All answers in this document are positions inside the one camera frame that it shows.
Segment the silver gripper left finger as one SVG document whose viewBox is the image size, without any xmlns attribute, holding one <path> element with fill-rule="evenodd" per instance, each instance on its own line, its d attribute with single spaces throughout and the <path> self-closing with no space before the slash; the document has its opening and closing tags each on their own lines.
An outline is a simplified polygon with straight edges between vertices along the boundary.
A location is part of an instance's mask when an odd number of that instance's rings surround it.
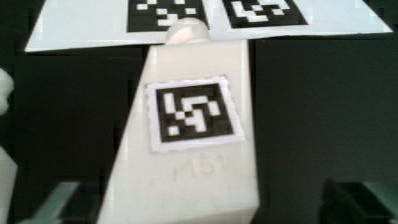
<svg viewBox="0 0 398 224">
<path fill-rule="evenodd" d="M 36 211 L 18 224 L 96 224 L 98 184 L 61 182 Z"/>
</svg>

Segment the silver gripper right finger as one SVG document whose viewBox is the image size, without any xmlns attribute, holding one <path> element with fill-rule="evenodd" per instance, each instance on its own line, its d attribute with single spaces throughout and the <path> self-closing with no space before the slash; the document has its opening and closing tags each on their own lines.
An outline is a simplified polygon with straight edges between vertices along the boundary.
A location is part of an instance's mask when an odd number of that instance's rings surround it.
<svg viewBox="0 0 398 224">
<path fill-rule="evenodd" d="M 320 224 L 398 224 L 398 190 L 379 182 L 324 184 Z"/>
</svg>

